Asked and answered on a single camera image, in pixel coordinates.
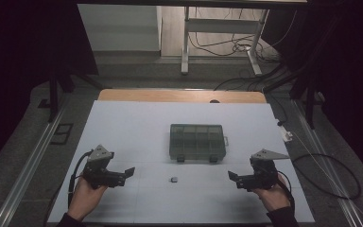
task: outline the sleeve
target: sleeve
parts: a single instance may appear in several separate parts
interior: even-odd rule
[[[85,227],[85,225],[64,213],[57,227]]]
[[[294,211],[290,206],[271,211],[267,213],[267,216],[274,227],[299,227],[296,218],[294,218]]]

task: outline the gray plastic box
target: gray plastic box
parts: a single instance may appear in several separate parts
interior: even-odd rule
[[[172,124],[169,155],[171,160],[208,160],[216,163],[226,155],[221,125]]]

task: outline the hand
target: hand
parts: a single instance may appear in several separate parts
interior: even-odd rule
[[[67,215],[78,221],[82,221],[96,208],[107,188],[108,186],[100,186],[97,189],[93,189],[91,185],[80,176]]]
[[[285,180],[278,174],[279,180],[285,185]],[[285,191],[278,184],[271,189],[252,189],[252,192],[259,196],[259,199],[264,204],[268,211],[274,211],[283,207],[290,206],[290,201],[285,194]]]

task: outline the table surface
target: table surface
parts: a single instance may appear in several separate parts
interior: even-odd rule
[[[220,103],[266,103],[259,92],[223,92],[207,90],[146,90],[146,89],[105,89],[98,100],[105,101],[155,101],[155,102],[210,102]]]
[[[223,103],[208,103],[213,98]],[[222,125],[229,140],[225,158],[215,165],[195,161],[178,164],[170,160],[169,135],[173,123]],[[239,175],[253,174],[250,156],[262,148],[287,154],[273,112],[262,94],[103,91],[90,112],[49,222],[58,222],[67,211],[67,187],[79,157],[99,144],[114,152],[109,171],[123,172],[135,166],[135,172],[125,186],[109,188],[85,222],[270,223],[258,197],[237,189],[228,177],[228,170]],[[298,222],[313,222],[291,161],[278,160],[275,165],[291,181]],[[178,177],[179,181],[171,183],[171,177]]]

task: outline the aluminum rail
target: aluminum rail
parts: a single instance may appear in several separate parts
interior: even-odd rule
[[[13,218],[13,215],[16,212],[22,197],[25,194],[32,177],[34,176],[41,159],[43,158],[46,147],[49,145],[49,142],[55,133],[55,129],[61,121],[65,108],[69,103],[69,96],[70,95],[68,94],[63,94],[57,116],[53,119],[52,122],[47,123],[42,136],[32,150],[25,166],[22,169],[22,172],[20,173],[4,204],[2,205],[0,209],[0,227],[8,226],[11,219]]]
[[[302,123],[302,127],[304,128],[305,134],[312,146],[312,149],[316,153],[320,154],[328,154],[326,149],[323,147],[322,143],[320,142],[320,139],[317,136],[317,133],[310,128],[310,126],[307,124],[305,117],[303,115],[303,108],[301,105],[298,104],[297,100],[292,100],[293,108],[296,112],[296,114],[299,116],[300,121]],[[335,167],[331,163],[330,160],[323,160],[322,163],[324,165],[325,172],[330,176],[331,179],[328,179],[329,184],[332,187],[332,190],[335,194],[347,197],[348,193],[347,190],[338,177],[338,174],[336,172]],[[353,201],[350,200],[342,200],[337,199],[338,203],[340,204],[341,209],[343,210],[344,215],[346,216],[347,221],[349,222],[350,226],[352,227],[363,227],[363,220],[361,219],[361,216],[358,214],[358,208],[355,206]]]

